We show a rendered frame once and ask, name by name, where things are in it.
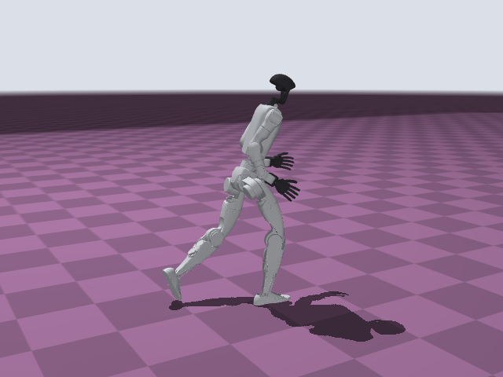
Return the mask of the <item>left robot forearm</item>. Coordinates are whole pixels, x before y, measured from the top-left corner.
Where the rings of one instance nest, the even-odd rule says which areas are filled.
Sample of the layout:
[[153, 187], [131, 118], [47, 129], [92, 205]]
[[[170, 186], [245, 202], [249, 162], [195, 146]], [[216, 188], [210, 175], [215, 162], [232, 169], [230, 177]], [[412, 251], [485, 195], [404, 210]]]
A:
[[[245, 154], [245, 155], [248, 156], [247, 154]], [[263, 161], [264, 161], [266, 167], [268, 167], [270, 165], [270, 159], [264, 159]]]

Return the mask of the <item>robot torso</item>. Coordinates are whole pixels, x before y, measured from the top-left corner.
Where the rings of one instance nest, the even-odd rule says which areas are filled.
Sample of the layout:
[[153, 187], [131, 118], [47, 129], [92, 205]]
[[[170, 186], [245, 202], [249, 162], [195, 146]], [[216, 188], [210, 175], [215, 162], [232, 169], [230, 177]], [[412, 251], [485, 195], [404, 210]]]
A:
[[[255, 110], [255, 113], [251, 119], [250, 126], [248, 128], [248, 132], [247, 132], [246, 137], [244, 139], [244, 144], [243, 144], [243, 148], [242, 148], [242, 152], [244, 154], [247, 154], [248, 158], [245, 160], [242, 160], [242, 163], [240, 164], [239, 167], [235, 167], [235, 169], [233, 170], [233, 173], [232, 173], [232, 177], [230, 179], [231, 186], [239, 192], [243, 192], [243, 187], [241, 185], [243, 179], [245, 179], [246, 177], [250, 177], [252, 179], [257, 178], [254, 165], [252, 164], [252, 162], [250, 160], [248, 145], [249, 145], [251, 139], [254, 137], [257, 130], [263, 124], [265, 117], [266, 117], [266, 114], [271, 109], [274, 109], [281, 114], [281, 111], [277, 107], [278, 107], [277, 104], [274, 104], [274, 106], [260, 104], [257, 107], [257, 109]], [[264, 141], [261, 142], [261, 145], [263, 146], [263, 152], [261, 153], [261, 155], [264, 157], [264, 159], [266, 158], [277, 134], [279, 133], [280, 128], [281, 128], [281, 123], [273, 130], [273, 132], [270, 134], [270, 136], [267, 139], [265, 139]]]

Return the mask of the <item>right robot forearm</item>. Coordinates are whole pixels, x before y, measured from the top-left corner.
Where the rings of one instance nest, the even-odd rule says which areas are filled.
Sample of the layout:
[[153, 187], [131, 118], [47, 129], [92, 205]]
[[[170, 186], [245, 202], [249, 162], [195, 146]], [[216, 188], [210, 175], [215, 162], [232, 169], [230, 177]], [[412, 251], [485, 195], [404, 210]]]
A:
[[275, 177], [267, 172], [265, 169], [266, 165], [264, 163], [264, 157], [260, 153], [260, 145], [257, 142], [253, 142], [249, 146], [249, 155], [251, 163], [254, 165], [256, 171], [256, 176], [264, 180], [271, 185], [273, 184]]

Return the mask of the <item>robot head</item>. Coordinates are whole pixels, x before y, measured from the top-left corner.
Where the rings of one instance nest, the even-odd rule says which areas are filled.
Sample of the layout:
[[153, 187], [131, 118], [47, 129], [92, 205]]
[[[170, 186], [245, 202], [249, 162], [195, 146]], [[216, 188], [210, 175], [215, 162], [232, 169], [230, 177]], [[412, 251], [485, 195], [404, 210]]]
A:
[[278, 103], [284, 104], [287, 100], [289, 91], [296, 87], [295, 83], [287, 75], [282, 74], [274, 75], [270, 79], [270, 83], [276, 86], [276, 90], [281, 91], [281, 96], [279, 99], [271, 97], [267, 102], [263, 103], [264, 105], [274, 106], [274, 104]]

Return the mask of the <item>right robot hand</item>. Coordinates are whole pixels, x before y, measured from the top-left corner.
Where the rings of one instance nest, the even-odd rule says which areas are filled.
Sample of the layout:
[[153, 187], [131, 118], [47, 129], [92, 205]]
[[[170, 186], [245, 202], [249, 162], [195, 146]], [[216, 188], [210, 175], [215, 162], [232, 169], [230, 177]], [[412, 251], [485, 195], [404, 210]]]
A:
[[[291, 196], [293, 199], [295, 199], [295, 197], [294, 197], [294, 196], [293, 196], [290, 192], [294, 193], [294, 194], [295, 194], [295, 195], [297, 195], [297, 196], [299, 195], [297, 192], [293, 191], [292, 189], [295, 189], [295, 190], [297, 190], [297, 191], [300, 191], [300, 189], [298, 189], [298, 188], [296, 188], [295, 186], [290, 185], [290, 184], [288, 183], [288, 182], [291, 182], [291, 183], [295, 183], [295, 184], [296, 184], [296, 183], [297, 183], [297, 181], [295, 181], [295, 180], [284, 180], [284, 179], [280, 179], [280, 180], [278, 180], [278, 177], [277, 177], [276, 175], [274, 175], [274, 174], [272, 174], [272, 173], [269, 173], [269, 174], [273, 175], [273, 176], [275, 177], [275, 180], [274, 180], [274, 182], [273, 182], [273, 184], [272, 184], [272, 185], [271, 185], [270, 183], [266, 182], [266, 181], [265, 181], [265, 182], [266, 182], [268, 185], [270, 185], [271, 187], [274, 187], [274, 186], [275, 186], [276, 190], [277, 190], [280, 194], [282, 194], [282, 195], [283, 195], [286, 199], [288, 199], [290, 202], [291, 202], [292, 200], [291, 200], [288, 196], [286, 196], [286, 195], [285, 195], [285, 192], [286, 192], [289, 196]], [[291, 187], [292, 189], [290, 189], [290, 187]], [[289, 190], [290, 192], [288, 192], [288, 190]]]

